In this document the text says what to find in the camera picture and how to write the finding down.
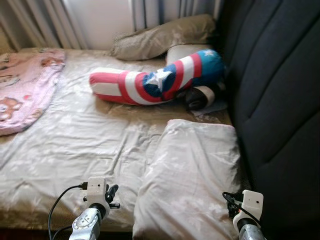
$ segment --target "black fabric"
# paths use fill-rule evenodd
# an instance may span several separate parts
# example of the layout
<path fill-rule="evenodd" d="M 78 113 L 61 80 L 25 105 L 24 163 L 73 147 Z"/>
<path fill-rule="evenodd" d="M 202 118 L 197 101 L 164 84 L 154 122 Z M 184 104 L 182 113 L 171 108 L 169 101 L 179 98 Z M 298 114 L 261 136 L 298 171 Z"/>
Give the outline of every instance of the black fabric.
<path fill-rule="evenodd" d="M 271 239 L 318 234 L 308 226 L 320 220 L 320 1 L 224 1 L 217 29 L 262 226 Z"/>

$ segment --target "curtain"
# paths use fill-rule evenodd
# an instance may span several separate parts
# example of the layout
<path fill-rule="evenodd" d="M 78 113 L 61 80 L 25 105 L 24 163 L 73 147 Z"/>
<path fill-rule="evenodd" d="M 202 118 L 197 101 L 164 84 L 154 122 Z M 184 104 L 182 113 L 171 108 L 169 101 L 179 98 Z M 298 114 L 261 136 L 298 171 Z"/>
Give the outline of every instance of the curtain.
<path fill-rule="evenodd" d="M 1 0 L 0 22 L 16 50 L 27 47 L 87 49 L 63 0 Z"/>
<path fill-rule="evenodd" d="M 130 0 L 134 30 L 199 14 L 218 19 L 222 0 Z"/>

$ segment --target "white star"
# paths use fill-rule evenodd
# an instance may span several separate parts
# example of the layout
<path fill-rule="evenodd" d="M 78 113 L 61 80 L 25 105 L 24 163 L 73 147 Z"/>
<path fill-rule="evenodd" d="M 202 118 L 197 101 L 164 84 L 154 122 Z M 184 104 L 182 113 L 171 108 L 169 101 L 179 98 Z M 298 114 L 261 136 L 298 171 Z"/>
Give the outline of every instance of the white star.
<path fill-rule="evenodd" d="M 210 49 L 204 51 L 204 56 L 213 56 L 213 55 L 214 55 L 214 51 Z"/>
<path fill-rule="evenodd" d="M 157 85 L 160 91 L 162 92 L 162 83 L 171 73 L 171 71 L 164 71 L 164 69 L 161 68 L 154 72 L 153 76 L 148 81 L 146 81 L 146 84 Z"/>

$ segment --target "pink blanket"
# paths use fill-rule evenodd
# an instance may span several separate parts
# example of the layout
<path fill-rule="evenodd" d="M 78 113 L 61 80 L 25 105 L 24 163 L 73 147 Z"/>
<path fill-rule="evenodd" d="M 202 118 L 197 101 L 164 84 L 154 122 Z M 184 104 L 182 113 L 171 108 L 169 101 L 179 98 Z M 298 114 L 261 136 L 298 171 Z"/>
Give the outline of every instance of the pink blanket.
<path fill-rule="evenodd" d="M 0 56 L 0 136 L 21 132 L 42 115 L 64 62 L 58 49 Z"/>

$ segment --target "mattress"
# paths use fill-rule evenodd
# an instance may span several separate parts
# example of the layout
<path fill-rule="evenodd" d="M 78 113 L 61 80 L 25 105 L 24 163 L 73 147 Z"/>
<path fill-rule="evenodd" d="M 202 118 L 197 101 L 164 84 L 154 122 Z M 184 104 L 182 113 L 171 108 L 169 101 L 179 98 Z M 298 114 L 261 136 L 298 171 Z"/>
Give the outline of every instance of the mattress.
<path fill-rule="evenodd" d="M 154 106 L 105 102 L 89 86 L 97 67 L 149 72 L 165 65 L 164 58 L 126 62 L 107 51 L 66 50 L 66 66 L 46 112 L 24 132 L 0 137 L 0 228 L 46 229 L 48 212 L 66 188 L 103 175 L 119 185 L 114 202 L 121 208 L 111 210 L 101 229 L 132 231 L 142 177 L 167 122 L 230 123 L 226 111 L 194 117 L 174 101 Z M 53 229 L 70 225 L 85 209 L 84 195 L 72 189 L 61 199 Z"/>

